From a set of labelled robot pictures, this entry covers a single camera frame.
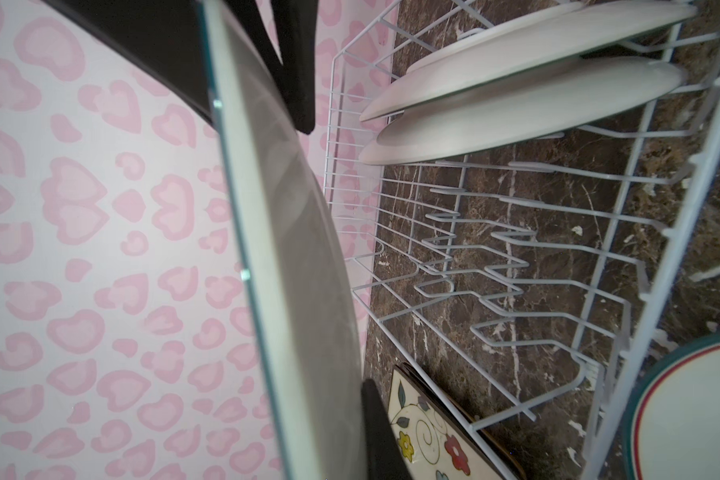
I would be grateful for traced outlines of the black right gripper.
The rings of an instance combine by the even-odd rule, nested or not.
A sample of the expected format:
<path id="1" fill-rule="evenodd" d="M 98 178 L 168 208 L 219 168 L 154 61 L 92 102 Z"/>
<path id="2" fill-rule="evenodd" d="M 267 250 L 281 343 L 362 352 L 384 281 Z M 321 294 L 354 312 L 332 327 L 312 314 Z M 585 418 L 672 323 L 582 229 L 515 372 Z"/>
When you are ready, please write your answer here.
<path id="1" fill-rule="evenodd" d="M 204 50 L 194 1 L 50 1 L 48 5 L 173 91 L 210 122 Z M 255 1 L 228 1 L 272 75 L 297 131 L 315 128 L 316 1 L 281 0 L 269 5 L 275 48 Z"/>

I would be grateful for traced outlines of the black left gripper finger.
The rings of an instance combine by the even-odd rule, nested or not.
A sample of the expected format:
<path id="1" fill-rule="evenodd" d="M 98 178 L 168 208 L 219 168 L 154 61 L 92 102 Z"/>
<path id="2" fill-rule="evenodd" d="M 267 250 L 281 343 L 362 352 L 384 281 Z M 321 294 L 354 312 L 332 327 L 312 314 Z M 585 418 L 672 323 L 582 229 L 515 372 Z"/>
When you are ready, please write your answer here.
<path id="1" fill-rule="evenodd" d="M 380 391 L 373 379 L 365 379 L 361 389 L 365 428 L 368 478 L 371 480 L 411 480 L 395 440 Z"/>

